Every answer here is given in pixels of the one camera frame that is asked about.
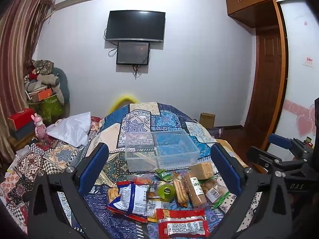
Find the red box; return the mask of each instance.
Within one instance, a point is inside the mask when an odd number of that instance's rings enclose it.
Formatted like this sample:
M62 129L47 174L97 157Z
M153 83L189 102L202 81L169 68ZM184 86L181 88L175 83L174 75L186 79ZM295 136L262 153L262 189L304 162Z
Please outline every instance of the red box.
M33 102L39 102L39 101L42 101L48 97L50 97L52 95L52 89L46 89L42 92L38 92L36 94L33 94L32 95L32 101Z
M30 121L32 121L31 115L34 115L34 110L25 108L21 112L17 112L8 118L8 125L11 129L17 131Z

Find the blue gripper pad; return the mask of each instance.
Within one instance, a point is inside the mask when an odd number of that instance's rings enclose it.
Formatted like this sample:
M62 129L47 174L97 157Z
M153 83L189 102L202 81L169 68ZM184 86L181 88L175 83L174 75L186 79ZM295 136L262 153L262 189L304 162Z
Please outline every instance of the blue gripper pad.
M75 183L79 187L79 194L81 196L91 191L108 159L108 152L108 146L106 144L98 143L93 152L88 157L84 157L77 166Z
M281 137L276 134L270 134L268 137L268 141L269 143L277 145L284 149L290 149L292 147L292 143L288 138Z
M211 159L221 174L229 192L240 196L242 187L245 185L245 175L241 164L235 157L231 157L220 143L216 143L211 147Z

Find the metal screw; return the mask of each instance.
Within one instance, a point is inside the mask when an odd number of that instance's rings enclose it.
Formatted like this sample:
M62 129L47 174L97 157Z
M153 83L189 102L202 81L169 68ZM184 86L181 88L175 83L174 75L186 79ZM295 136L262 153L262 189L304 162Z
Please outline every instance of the metal screw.
M282 176L282 174L281 174L280 171L275 171L275 175L276 175L277 177L281 177L281 176Z
M66 172L68 173L72 173L74 172L75 168L73 166L69 166L67 169L66 169Z
M245 172L246 173L252 173L254 171L254 169L252 169L251 167L246 167L245 168Z
M45 174L45 170L41 170L38 172L38 176L40 176L40 177L43 176L44 174Z

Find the red snack bag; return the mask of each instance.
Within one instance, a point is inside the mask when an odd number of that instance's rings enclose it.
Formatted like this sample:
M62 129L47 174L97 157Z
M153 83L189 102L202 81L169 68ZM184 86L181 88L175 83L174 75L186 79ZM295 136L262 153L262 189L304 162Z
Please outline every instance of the red snack bag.
M207 237L209 229L205 211L202 210L156 210L159 239L173 237Z

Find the pile of clothes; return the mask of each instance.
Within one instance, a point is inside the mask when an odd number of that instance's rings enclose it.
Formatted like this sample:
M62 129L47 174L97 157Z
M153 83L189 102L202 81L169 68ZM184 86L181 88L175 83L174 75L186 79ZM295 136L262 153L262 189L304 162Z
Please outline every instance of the pile of clothes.
M69 102L67 77L61 69L54 68L54 63L49 60L32 60L24 81L27 94L51 88L62 105Z

